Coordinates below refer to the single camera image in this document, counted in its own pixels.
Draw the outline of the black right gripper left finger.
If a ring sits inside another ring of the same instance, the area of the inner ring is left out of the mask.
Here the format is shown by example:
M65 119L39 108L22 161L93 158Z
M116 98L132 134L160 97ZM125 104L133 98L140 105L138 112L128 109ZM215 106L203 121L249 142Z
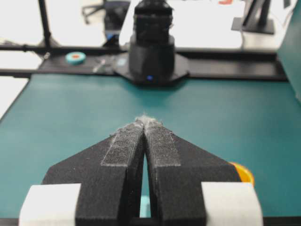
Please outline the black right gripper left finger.
M123 226L140 214L143 123L51 166L23 202L21 226Z

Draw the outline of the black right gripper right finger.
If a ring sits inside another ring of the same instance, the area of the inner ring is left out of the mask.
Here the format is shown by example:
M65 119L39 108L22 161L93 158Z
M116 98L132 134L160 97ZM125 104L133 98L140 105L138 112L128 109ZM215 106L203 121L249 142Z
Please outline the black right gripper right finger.
M142 117L151 213L162 226L261 226L254 186L236 167Z

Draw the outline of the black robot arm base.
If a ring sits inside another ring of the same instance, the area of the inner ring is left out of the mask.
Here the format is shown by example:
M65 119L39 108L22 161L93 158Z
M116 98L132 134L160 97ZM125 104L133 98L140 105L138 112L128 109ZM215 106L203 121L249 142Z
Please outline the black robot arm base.
M146 86L164 86L188 75L189 61L176 53L169 33L172 11L164 0L137 4L129 50L116 56L115 73Z

